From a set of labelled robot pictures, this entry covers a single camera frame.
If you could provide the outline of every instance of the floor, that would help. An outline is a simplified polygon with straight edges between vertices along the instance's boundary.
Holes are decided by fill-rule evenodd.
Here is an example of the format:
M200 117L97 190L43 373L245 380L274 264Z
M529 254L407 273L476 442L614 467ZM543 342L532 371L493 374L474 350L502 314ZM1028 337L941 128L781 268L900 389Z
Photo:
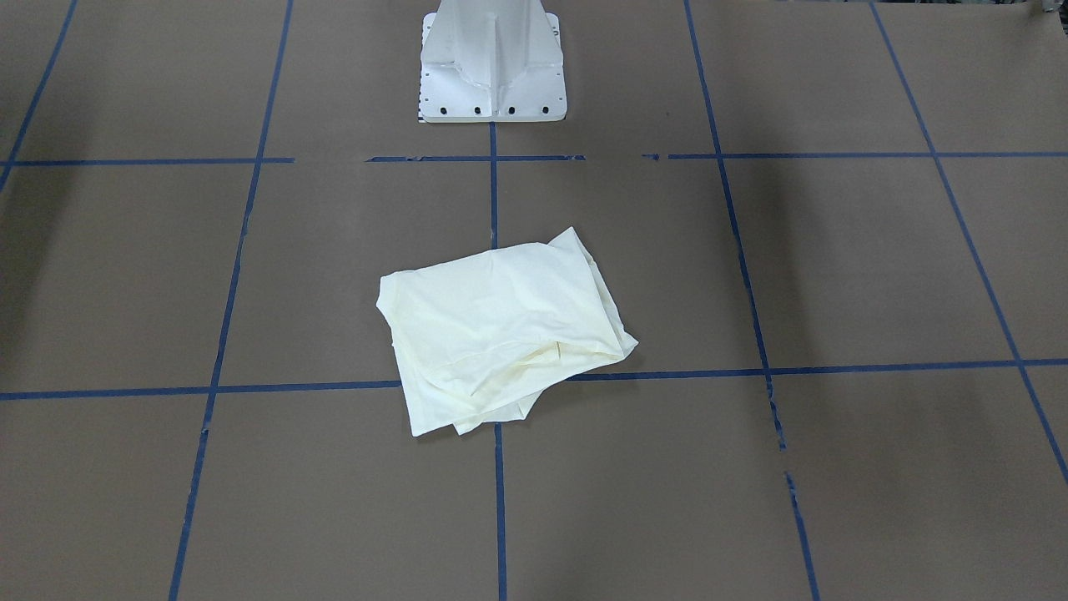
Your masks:
M435 126L436 4L0 3L0 598L1068 598L1055 15L546 0ZM569 225L641 345L411 438L378 278Z

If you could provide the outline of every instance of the metal bracket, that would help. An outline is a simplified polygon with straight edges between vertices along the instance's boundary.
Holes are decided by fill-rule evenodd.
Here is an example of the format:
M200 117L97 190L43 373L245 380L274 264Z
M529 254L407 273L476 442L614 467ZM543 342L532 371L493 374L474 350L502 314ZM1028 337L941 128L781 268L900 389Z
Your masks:
M441 0L423 18L419 118L560 121L560 19L539 0Z

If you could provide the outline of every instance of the white cloth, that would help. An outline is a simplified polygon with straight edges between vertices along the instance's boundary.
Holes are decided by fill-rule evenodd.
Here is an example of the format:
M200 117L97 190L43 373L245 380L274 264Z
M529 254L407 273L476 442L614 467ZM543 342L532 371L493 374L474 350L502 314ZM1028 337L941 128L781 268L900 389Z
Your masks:
M638 345L574 227L549 243L388 274L377 307L413 437L524 420L547 388Z

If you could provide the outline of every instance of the blue tape line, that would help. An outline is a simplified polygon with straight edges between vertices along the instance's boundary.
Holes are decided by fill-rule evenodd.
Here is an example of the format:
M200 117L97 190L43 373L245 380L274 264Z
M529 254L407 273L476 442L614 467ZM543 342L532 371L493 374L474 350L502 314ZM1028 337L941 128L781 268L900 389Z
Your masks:
M1024 360L1028 367L1068 367L1068 358ZM990 362L936 362L917 364L870 364L811 367L773 367L772 376L815 376L826 374L886 374L907 371L951 371L964 369L1015 368L1015 361ZM709 369L680 371L629 371L614 374L581 374L568 378L568 382L614 382L637 380L708 380L716 378L754 378L764 376L759 368ZM120 397L173 397L177 395L207 395L214 390L218 395L244 395L252 393L300 393L315 391L360 391L374 389L399 389L399 380L365 380L350 382L308 382L285 384L230 384L211 386L175 386L171 389L100 389L80 391L43 391L0 393L0 401L28 401L47 399L93 399Z
M364 162L534 162L553 160L585 160L583 154L531 154L531 155L454 155L454 156L373 156Z
M957 217L957 223L960 225L960 232L964 236L964 241L968 242L968 250L972 254L972 260L975 262L975 268L979 271L979 278L983 280L983 285L987 289L987 296L990 297L990 304L994 309L994 314L998 316L998 322L1001 325L1002 333L1005 335L1005 343L1008 344L1009 351L1012 353L1012 359L1016 362L1016 366L1020 371L1020 378L1023 379L1023 385L1027 390L1027 395L1031 397L1031 405L1035 408L1035 413L1038 415L1038 422L1042 426L1042 430L1046 433L1046 440L1050 444L1050 449L1053 452L1053 457L1056 459L1057 466L1061 469L1061 476L1064 478L1066 485L1068 485L1068 463L1065 462L1064 454L1061 453L1061 446L1057 444L1056 437L1053 434L1053 429L1050 427L1049 420L1046 417L1046 411L1042 409L1042 404L1038 400L1038 395L1035 393L1035 388L1031 383L1031 377L1027 375L1027 368L1020 357L1020 350L1017 348L1016 341L1012 338L1012 333L1008 328L1008 320L1005 319L1005 314L1002 312L1001 303L998 302L998 295L994 294L993 284L990 282L989 275L987 275L987 270L983 266L983 259L979 257L979 251L975 247L975 241L972 239L972 234L968 228L968 223L964 221L964 213L960 209L960 204L957 202L957 194L953 191L953 186L949 185L949 177L945 173L945 169L942 167L942 160L939 158L938 153L934 151L934 142L931 140L930 132L927 129L927 124L924 122L923 115L920 113L920 106L916 104L916 98L912 94L912 88L909 85L908 79L905 77L905 70L901 68L900 61L897 60L897 52L894 51L894 45L890 41L890 34L886 33L886 28L882 25L882 19L879 17L879 11L876 9L875 3L868 4L871 9L871 15L875 17L876 26L879 28L879 33L882 34L882 39L886 44L886 50L890 52L890 58L894 63L894 68L897 69L897 76L901 80L901 86L905 88L905 94L909 97L909 104L912 106L912 112L916 115L916 122L920 124L920 130L923 131L924 139L927 141L927 147L930 148L931 154L934 157L934 167L938 168L939 177L942 179L942 186L945 188L946 196L949 199L949 204L953 206L953 212Z
M15 143L11 146L11 153L7 155L7 163L3 167L3 172L0 173L0 191L3 191L5 185L7 185L7 177L11 176L11 170L15 163L15 158L18 156L18 151L22 147L22 142L26 141L26 132L30 129L30 122L33 121L33 114L37 111L37 105L41 104L41 96L45 93L45 85L48 84L48 78L52 76L52 69L56 67L56 61L59 59L60 50L63 48L63 41L66 39L66 32L70 29L70 21L74 19L74 10L78 6L78 0L70 0L70 5L67 6L66 16L63 17L63 26L60 27L59 37L56 38L56 45L52 47L52 54L48 57L48 64L45 65L45 73L41 75L41 81L37 83L37 89L33 92L33 98L30 100L30 106L26 109L26 114L22 116L22 124L18 127L18 135L15 136Z
M643 154L646 158L653 156ZM1068 152L725 152L669 154L670 160L739 160L761 158L1027 158L1068 157Z
M1068 152L939 152L938 156L948 158L1065 157L1068 156Z
M502 441L501 424L493 425L493 459L497 474L497 598L506 601L508 598L508 570L505 555L504 537L504 443Z
M801 506L798 504L798 489L794 484L794 477L789 472L785 472L786 487L790 491L790 505L794 507L794 523L798 527L798 539L801 541L801 555L804 557L805 573L808 574L808 591L812 594L812 601L819 601L819 584L816 582L816 568L812 563L812 549L808 547L808 533L805 532L804 518L801 517Z
M533 154L533 155L504 155L498 156L497 160L502 162L523 162L523 161L553 161L553 160L585 160L584 154Z
M72 160L16 160L15 167L137 167L145 164L255 164L254 157L240 158L97 158ZM261 162L293 163L292 156L264 157Z
M274 72L271 75L270 92L267 94L267 108L264 110L263 126L260 130L260 144L256 148L256 161L252 169L252 181L249 184L249 195L245 203L245 217L241 221L241 233L237 240L237 252L234 256L234 268L230 276L230 290L226 295L226 310L223 313L222 328L219 332L219 351L216 354L215 367L211 371L211 393L208 394L207 402L204 407L204 421L201 426L200 444L197 447L197 461L193 464L192 480L189 485L189 499L186 502L186 515L182 524L182 537L178 541L178 551L174 560L174 573L171 576L171 589L168 596L169 601L177 601L178 587L182 584L182 572L185 568L186 550L189 547L189 534L192 529L193 513L197 509L197 494L200 491L201 474L204 470L204 456L207 452L207 438L211 425L211 416L215 412L215 401L219 378L222 374L223 358L226 352L226 337L230 334L231 318L234 314L234 300L237 297L237 283L241 273L241 252L245 248L245 237L249 233L249 218L252 215L252 206L255 202L256 188L260 184L260 172L263 167L264 152L267 147L267 132L270 129L270 117L274 109L274 96L278 93L278 81L282 74L282 60L285 56L285 43L289 34L289 19L293 17L293 0L286 0L285 18L282 21L282 34L278 45L278 56L274 59Z
M498 247L497 238L497 123L489 123L489 223L490 248ZM497 595L500 601L508 598L508 570L504 538L504 443L501 424L493 425L496 440L493 462L497 478Z
M709 378L745 378L764 376L763 369L710 369L690 371L632 371L617 374L580 374L568 382L614 382L621 380L690 380Z
M308 384L231 384L217 389L220 395L247 395L250 393L305 393L313 391L366 391L373 389L399 389L399 380L366 382L312 382Z
M497 238L497 123L489 123L489 247L498 248Z
M173 389L103 389L96 391L41 391L0 393L0 401L35 401L47 399L115 399L122 397L174 397L206 395L210 386L175 386Z
M749 265L745 260L745 247L741 239L741 230L738 226L738 216L735 211L734 196L731 193L731 180L727 178L726 162L723 160L723 148L720 145L720 133L716 126L716 113L712 110L712 96L708 92L708 81L705 79L705 65L701 59L701 47L697 44L697 32L693 25L693 12L690 9L690 0L682 0L686 7L686 21L690 29L690 43L693 45L693 58L697 63L697 75L701 78L701 91L705 96L705 111L708 113L708 127L712 133L712 145L716 149L716 162L720 170L720 180L723 184L723 197L727 205L727 215L731 218L731 232L734 234L735 244L738 247L738 267L741 270L742 283L745 285L745 295L749 297L749 311L753 320L753 334L756 337L756 349L760 355L760 367L764 368L765 386L768 390L768 405L771 407L771 418L775 425L775 433L779 436L780 450L786 450L786 437L783 433L783 424L779 420L779 407L775 404L774 385L771 382L770 365L768 363L768 351L764 345L764 332L760 329L760 316L756 311L756 295L753 292L753 282L749 275Z
M873 374L902 371L947 371L955 369L994 369L1016 367L1014 361L995 362L934 362L921 364L874 364L874 365L841 365L821 367L775 367L771 368L774 376L812 376L817 374Z
M1068 366L1068 359L1059 358L1055 360L1023 360L1023 365L1027 367Z
M486 162L488 156L373 156L364 162Z

